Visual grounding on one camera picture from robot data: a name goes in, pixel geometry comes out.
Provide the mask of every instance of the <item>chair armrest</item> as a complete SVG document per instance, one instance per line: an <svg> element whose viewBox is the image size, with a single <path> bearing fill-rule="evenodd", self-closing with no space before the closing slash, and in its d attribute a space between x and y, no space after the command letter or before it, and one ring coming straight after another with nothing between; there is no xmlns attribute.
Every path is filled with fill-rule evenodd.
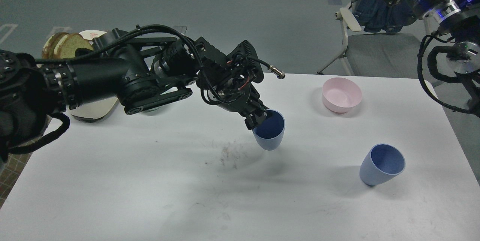
<svg viewBox="0 0 480 241"><path fill-rule="evenodd" d="M357 19L355 19L355 16L353 16L352 12L346 7L340 8L340 15L338 15L337 17L341 17L346 22L346 25L350 28L351 31L362 31L362 28L360 27Z"/></svg>

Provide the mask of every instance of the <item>denim jacket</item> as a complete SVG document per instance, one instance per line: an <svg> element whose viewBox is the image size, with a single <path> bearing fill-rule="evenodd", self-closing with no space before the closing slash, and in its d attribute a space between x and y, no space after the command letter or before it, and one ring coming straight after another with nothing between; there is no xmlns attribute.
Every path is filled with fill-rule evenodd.
<svg viewBox="0 0 480 241"><path fill-rule="evenodd" d="M377 33L385 30L389 34L398 33L413 24L416 17L412 9L401 1L394 7L387 7L383 0L360 0L353 15L366 32Z"/></svg>

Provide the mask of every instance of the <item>chair seat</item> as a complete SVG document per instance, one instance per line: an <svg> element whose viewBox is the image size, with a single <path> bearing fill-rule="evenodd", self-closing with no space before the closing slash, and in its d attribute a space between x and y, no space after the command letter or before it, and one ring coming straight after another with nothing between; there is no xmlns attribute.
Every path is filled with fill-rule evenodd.
<svg viewBox="0 0 480 241"><path fill-rule="evenodd" d="M357 76L413 78L417 76L420 40L411 34L362 34L348 37L346 58ZM433 85L440 83L428 73L424 58L424 77Z"/></svg>

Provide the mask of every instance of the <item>pink bowl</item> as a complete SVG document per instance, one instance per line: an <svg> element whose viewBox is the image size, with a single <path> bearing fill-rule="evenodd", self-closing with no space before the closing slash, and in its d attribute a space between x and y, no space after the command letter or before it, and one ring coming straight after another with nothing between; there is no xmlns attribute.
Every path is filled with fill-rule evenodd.
<svg viewBox="0 0 480 241"><path fill-rule="evenodd" d="M336 113L346 113L362 100L362 91L354 82L335 77L327 80L322 88L322 101Z"/></svg>

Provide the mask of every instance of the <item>cable connector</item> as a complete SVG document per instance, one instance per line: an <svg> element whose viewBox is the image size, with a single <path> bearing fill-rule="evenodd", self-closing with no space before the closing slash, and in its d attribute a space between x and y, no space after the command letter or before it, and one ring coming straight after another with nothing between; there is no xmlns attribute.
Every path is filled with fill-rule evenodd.
<svg viewBox="0 0 480 241"><path fill-rule="evenodd" d="M273 72L273 73L276 74L276 77L277 77L278 79L283 79L283 78L285 78L285 73L284 73L283 71L278 70L276 67L274 67L274 66L272 66L272 65L270 65L268 68L269 68L269 70L270 70L271 72Z"/></svg>

